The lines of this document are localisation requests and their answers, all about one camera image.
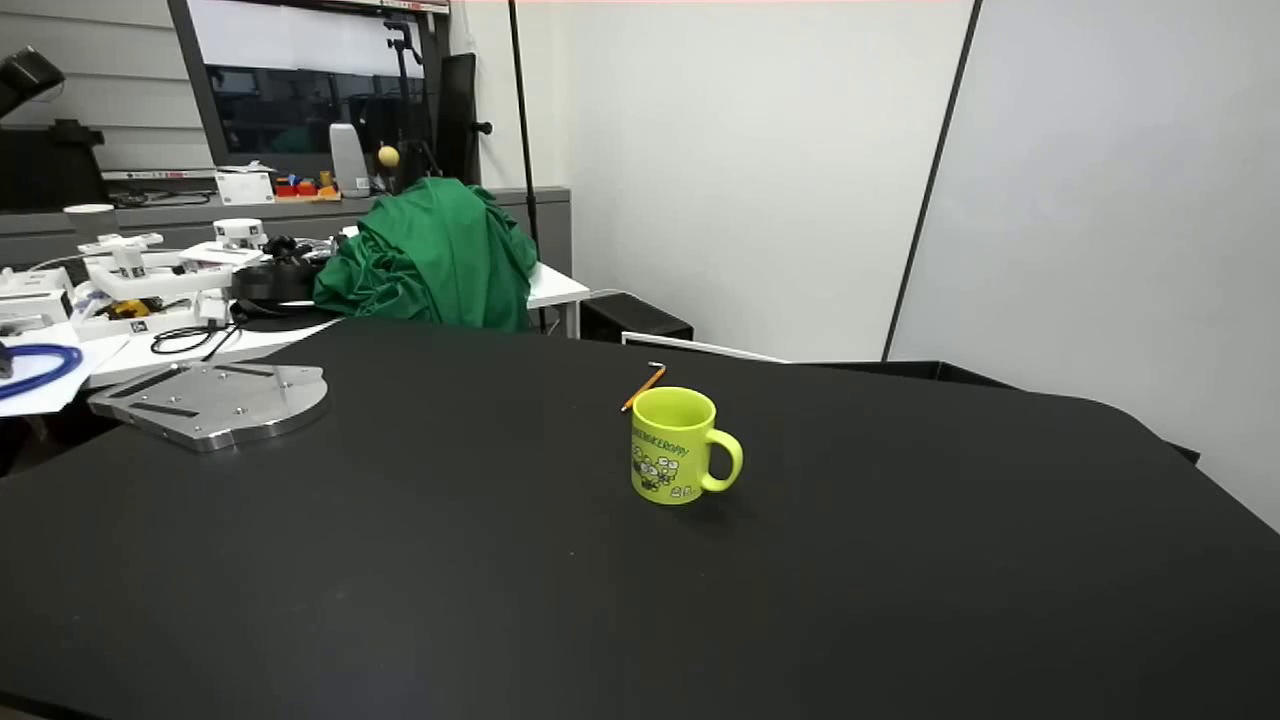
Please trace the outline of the white cluttered side table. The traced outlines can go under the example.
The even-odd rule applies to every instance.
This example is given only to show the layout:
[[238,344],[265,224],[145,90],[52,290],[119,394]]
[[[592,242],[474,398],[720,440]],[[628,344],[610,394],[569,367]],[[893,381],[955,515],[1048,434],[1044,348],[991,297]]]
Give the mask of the white cluttered side table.
[[[340,310],[323,310],[313,283],[340,240],[167,248],[160,232],[108,232],[79,248],[85,283],[64,267],[4,273],[0,414],[60,411],[85,384],[167,358],[265,350],[298,329],[327,323]],[[529,310],[579,297],[576,280],[537,255]]]

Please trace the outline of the yellow green mug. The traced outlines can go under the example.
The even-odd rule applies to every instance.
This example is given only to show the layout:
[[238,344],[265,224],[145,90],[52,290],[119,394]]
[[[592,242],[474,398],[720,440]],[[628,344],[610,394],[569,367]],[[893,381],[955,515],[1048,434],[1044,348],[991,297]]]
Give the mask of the yellow green mug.
[[695,386],[648,386],[630,398],[630,487],[661,506],[725,495],[744,472],[744,444],[716,425]]

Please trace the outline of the green cloth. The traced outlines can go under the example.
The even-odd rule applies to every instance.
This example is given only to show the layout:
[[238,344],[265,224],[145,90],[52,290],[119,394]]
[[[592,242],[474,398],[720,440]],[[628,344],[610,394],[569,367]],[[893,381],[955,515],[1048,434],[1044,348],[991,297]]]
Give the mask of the green cloth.
[[530,273],[530,235],[489,193],[415,181],[331,248],[313,300],[361,318],[524,331]]

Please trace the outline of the black vertical pole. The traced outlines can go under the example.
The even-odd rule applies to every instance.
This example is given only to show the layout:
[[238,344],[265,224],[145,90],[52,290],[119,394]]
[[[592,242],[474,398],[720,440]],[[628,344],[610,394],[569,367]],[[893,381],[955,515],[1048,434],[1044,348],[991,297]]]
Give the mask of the black vertical pole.
[[530,165],[524,42],[521,42],[521,0],[502,0],[502,19],[509,19],[509,51],[511,51],[521,189],[524,189],[529,235],[538,248],[537,165]]

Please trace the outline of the grey metal base plate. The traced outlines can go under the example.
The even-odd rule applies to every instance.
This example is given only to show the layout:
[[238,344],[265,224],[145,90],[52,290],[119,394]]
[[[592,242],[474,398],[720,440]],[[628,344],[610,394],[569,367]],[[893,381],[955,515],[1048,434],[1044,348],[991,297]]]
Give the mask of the grey metal base plate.
[[318,363],[176,363],[94,392],[89,407],[190,453],[271,440],[327,398]]

